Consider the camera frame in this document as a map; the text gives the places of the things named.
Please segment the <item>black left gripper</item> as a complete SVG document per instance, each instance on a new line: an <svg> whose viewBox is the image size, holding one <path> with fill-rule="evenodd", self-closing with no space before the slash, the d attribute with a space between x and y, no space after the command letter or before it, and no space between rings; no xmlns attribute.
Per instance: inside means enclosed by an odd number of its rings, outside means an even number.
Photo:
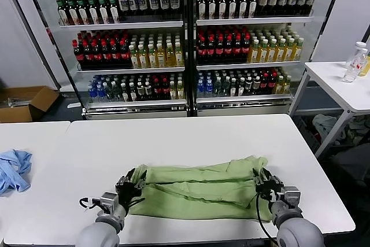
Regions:
<svg viewBox="0 0 370 247"><path fill-rule="evenodd" d="M142 189L145 186L147 171L145 170L140 176L136 185L123 185L131 182L131 177L135 172L135 168L129 170L116 183L116 193L118 195L119 204L123 207L132 207L142 201Z"/></svg>

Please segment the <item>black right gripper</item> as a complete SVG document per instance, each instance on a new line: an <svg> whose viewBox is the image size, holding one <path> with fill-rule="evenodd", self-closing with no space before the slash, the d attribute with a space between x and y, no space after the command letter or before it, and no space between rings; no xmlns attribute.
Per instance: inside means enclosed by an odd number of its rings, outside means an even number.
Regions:
<svg viewBox="0 0 370 247"><path fill-rule="evenodd" d="M266 168L262 168L261 173L260 170L255 168L253 168L252 171L254 175L253 180L256 185L256 193L264 200L276 200L276 196L282 191L284 184L276 183L274 176Z"/></svg>

